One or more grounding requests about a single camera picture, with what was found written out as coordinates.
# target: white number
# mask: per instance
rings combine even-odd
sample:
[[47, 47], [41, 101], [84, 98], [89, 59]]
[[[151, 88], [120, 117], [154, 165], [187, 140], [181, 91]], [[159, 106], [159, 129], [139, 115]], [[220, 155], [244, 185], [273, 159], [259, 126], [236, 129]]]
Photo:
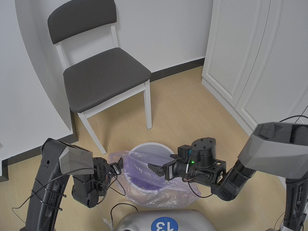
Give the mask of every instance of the white number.
[[173, 231], [173, 229], [170, 229], [170, 222], [167, 223], [167, 228], [168, 228], [168, 231]]
[[165, 230], [163, 230], [163, 227], [160, 227], [160, 225], [164, 226], [165, 224], [163, 222], [158, 222], [156, 224], [156, 227], [157, 227], [156, 231], [165, 231]]

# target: wall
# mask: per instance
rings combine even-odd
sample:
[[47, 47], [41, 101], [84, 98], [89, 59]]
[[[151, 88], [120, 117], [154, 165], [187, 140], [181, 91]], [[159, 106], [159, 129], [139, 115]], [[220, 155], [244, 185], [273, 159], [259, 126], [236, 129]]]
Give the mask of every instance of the wall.
[[[47, 18], [70, 0], [31, 0], [42, 48], [53, 74], [63, 69], [49, 37]], [[119, 46], [154, 72], [205, 56], [213, 0], [115, 0]], [[63, 41], [68, 65], [112, 47], [109, 26]]]
[[71, 134], [44, 91], [18, 26], [15, 0], [0, 0], [0, 161]]
[[66, 93], [64, 89], [60, 88], [60, 82], [57, 82], [48, 64], [37, 33], [31, 6], [31, 0], [15, 0], [21, 36], [41, 85], [68, 129], [71, 129], [70, 107]]

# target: plastic bag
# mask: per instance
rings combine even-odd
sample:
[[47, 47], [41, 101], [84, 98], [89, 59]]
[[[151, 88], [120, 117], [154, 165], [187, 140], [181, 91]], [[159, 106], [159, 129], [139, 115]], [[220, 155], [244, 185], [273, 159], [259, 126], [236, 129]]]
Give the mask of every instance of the plastic bag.
[[[182, 182], [181, 178], [167, 181], [148, 168], [148, 163], [163, 165], [170, 162], [170, 157], [161, 158], [134, 151], [121, 151], [111, 153], [109, 162], [117, 162], [120, 157], [124, 160], [124, 169], [118, 176], [118, 180], [125, 189], [126, 197], [137, 205], [153, 208], [183, 208], [198, 199], [188, 183]], [[195, 183], [190, 185], [197, 194], [200, 194]]]

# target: chair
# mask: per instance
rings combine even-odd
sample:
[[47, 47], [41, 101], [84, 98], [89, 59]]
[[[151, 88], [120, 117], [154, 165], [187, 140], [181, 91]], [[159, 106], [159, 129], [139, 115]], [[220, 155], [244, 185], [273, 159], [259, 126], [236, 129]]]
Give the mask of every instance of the chair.
[[[143, 91], [146, 124], [148, 129], [152, 127], [151, 72], [118, 48], [116, 21], [114, 0], [71, 0], [53, 11], [47, 21], [52, 43], [64, 68], [64, 85], [71, 111], [78, 113], [103, 154], [106, 151], [87, 120], [94, 114]], [[114, 48], [67, 67], [61, 41], [107, 24], [110, 24]]]

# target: blue circle sticker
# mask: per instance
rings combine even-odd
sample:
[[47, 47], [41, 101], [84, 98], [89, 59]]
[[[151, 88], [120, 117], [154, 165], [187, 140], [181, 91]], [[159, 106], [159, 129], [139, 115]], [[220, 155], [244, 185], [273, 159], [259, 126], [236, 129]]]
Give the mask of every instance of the blue circle sticker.
[[178, 231], [179, 225], [169, 217], [157, 218], [151, 225], [151, 231]]

